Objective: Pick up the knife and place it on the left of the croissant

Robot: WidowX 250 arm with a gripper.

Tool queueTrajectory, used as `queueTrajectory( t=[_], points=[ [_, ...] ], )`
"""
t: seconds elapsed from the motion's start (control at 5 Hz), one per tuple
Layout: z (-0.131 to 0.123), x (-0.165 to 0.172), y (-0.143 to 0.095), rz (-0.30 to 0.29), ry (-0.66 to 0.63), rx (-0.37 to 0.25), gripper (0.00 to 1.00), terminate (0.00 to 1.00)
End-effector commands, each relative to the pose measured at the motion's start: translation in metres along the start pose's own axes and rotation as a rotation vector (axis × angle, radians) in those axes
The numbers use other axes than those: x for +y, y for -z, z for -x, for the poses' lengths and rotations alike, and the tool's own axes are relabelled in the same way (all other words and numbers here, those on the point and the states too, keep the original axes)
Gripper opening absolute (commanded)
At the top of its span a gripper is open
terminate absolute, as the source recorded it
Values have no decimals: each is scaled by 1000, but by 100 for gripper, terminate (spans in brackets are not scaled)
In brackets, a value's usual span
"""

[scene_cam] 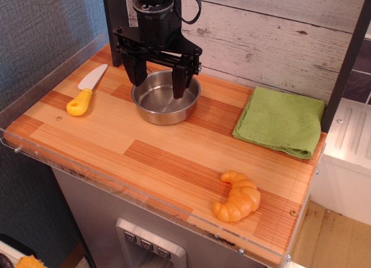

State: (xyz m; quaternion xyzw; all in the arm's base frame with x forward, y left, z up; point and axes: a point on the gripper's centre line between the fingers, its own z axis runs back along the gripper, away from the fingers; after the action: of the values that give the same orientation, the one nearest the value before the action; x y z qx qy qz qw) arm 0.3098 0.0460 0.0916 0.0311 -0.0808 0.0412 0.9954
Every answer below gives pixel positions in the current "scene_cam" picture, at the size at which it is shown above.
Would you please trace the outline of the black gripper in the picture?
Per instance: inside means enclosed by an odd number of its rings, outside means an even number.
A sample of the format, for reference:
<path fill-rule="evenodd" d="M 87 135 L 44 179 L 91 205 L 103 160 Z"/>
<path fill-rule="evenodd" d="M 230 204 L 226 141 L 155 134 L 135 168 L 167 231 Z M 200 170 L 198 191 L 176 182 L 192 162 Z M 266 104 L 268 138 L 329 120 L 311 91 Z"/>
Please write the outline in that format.
<path fill-rule="evenodd" d="M 117 27 L 117 50 L 130 82 L 140 86 L 147 78 L 147 62 L 171 67 L 173 97 L 180 99 L 189 87 L 193 74 L 199 74 L 202 49 L 186 39 L 182 23 L 193 24 L 201 15 L 201 0 L 196 0 L 198 13 L 186 21 L 181 15 L 181 0 L 133 0 L 137 27 Z"/>

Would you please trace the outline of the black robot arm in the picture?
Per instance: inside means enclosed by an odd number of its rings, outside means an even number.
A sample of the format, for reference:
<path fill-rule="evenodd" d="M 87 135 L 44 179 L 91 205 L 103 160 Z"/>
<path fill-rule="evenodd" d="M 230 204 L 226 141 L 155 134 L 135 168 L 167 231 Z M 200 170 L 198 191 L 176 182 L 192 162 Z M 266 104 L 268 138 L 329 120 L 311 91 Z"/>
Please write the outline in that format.
<path fill-rule="evenodd" d="M 195 0 L 201 6 L 201 0 Z M 181 0 L 133 0 L 137 27 L 114 30 L 117 49 L 130 82 L 140 86 L 147 78 L 147 62 L 172 68 L 173 97 L 180 99 L 194 75 L 201 71 L 202 49 L 182 32 Z"/>

